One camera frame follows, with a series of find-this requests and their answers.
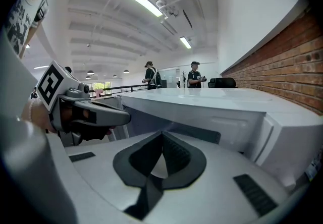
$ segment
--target brick wall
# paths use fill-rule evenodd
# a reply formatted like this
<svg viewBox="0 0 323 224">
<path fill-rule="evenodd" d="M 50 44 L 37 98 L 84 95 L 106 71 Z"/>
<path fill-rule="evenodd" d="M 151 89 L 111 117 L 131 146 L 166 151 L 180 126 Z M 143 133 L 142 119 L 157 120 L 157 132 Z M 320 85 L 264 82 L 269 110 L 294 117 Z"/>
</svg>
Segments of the brick wall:
<svg viewBox="0 0 323 224">
<path fill-rule="evenodd" d="M 323 115 L 323 32 L 315 16 L 302 15 L 222 76 Z"/>
</svg>

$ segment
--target hat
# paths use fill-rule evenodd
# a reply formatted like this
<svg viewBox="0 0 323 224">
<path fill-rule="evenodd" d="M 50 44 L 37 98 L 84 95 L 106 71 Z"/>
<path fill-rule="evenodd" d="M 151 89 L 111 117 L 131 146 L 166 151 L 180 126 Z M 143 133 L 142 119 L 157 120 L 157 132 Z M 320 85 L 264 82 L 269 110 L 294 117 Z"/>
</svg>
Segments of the hat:
<svg viewBox="0 0 323 224">
<path fill-rule="evenodd" d="M 147 65 L 152 66 L 152 61 L 148 61 L 148 62 L 146 63 L 146 65 L 145 65 L 145 68 L 147 68 Z"/>
</svg>

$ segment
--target black chair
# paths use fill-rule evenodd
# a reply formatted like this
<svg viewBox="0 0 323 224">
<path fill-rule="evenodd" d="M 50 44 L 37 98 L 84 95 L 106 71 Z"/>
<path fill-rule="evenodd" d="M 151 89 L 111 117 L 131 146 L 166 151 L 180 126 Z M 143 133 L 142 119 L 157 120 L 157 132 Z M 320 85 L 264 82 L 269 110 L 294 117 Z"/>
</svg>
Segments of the black chair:
<svg viewBox="0 0 323 224">
<path fill-rule="evenodd" d="M 233 78 L 213 78 L 207 85 L 209 88 L 236 88 L 237 83 Z"/>
</svg>

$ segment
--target man wearing cap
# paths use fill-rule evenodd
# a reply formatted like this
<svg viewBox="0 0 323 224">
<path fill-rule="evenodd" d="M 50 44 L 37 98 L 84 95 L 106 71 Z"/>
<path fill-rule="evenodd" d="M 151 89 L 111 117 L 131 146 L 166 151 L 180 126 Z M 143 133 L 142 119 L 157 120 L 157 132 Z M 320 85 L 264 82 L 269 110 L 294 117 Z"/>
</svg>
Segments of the man wearing cap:
<svg viewBox="0 0 323 224">
<path fill-rule="evenodd" d="M 188 88 L 201 88 L 201 82 L 206 81 L 205 77 L 201 77 L 201 74 L 197 71 L 198 62 L 192 62 L 192 70 L 188 73 L 187 87 Z"/>
<path fill-rule="evenodd" d="M 145 65 L 145 68 L 147 68 L 146 76 L 145 79 L 142 80 L 142 83 L 148 83 L 148 90 L 162 88 L 162 85 L 160 83 L 160 74 L 158 70 L 156 70 L 156 68 L 152 66 L 152 62 L 148 61 Z"/>
</svg>

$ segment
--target white ceiling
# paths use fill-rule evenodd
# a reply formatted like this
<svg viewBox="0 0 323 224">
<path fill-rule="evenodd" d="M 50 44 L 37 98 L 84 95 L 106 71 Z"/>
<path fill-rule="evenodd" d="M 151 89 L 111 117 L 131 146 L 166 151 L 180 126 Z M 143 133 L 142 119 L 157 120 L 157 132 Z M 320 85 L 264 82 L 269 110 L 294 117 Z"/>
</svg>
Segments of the white ceiling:
<svg viewBox="0 0 323 224">
<path fill-rule="evenodd" d="M 156 17 L 134 0 L 69 0 L 68 38 L 76 77 L 83 80 L 88 70 L 119 75 L 140 56 L 175 54 L 186 49 L 179 40 L 182 36 L 193 49 L 215 45 L 217 0 L 182 0 L 175 6 L 181 17 L 167 19 L 177 30 L 173 35 L 160 23 L 164 16 Z M 183 9 L 193 29 L 183 21 Z M 50 61 L 38 45 L 33 38 L 25 62 L 33 58 L 39 64 Z"/>
</svg>

